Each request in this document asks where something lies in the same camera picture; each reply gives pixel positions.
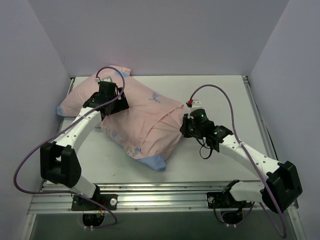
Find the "blue and pink printed pillowcase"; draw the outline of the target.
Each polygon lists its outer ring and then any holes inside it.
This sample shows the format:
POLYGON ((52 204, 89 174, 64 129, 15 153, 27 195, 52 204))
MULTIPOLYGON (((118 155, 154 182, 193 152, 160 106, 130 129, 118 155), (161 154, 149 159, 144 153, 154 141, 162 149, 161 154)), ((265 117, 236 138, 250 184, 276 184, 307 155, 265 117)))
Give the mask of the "blue and pink printed pillowcase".
POLYGON ((124 87, 129 109, 106 116, 98 127, 126 154, 156 171, 167 168, 166 160, 182 137, 184 105, 153 90, 131 75, 131 70, 110 65, 99 70, 72 90, 75 96, 75 117, 83 104, 99 89, 96 77, 111 77, 124 87))

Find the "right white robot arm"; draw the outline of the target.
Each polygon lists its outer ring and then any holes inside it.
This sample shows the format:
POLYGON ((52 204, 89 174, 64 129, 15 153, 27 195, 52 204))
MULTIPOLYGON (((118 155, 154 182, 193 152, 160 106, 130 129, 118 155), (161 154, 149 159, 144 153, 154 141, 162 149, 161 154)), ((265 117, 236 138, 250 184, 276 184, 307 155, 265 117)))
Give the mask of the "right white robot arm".
POLYGON ((262 202, 274 213, 283 213, 302 194, 303 189, 296 166, 272 159, 236 137, 223 125, 207 118, 203 108, 184 114, 180 132, 185 138, 203 141, 211 152, 228 156, 255 174, 260 183, 237 181, 222 193, 223 203, 262 202))

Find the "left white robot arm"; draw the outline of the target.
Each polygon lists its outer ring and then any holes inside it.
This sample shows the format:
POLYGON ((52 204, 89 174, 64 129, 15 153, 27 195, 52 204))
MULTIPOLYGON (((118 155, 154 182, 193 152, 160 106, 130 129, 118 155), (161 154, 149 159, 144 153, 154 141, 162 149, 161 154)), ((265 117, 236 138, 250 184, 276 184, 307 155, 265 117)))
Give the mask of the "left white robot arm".
POLYGON ((74 194, 82 195, 90 210, 100 206, 98 187, 82 175, 77 153, 90 132, 110 115, 127 110, 124 89, 116 83, 101 81, 98 91, 87 99, 69 129, 40 148, 40 175, 44 180, 61 184, 74 194))

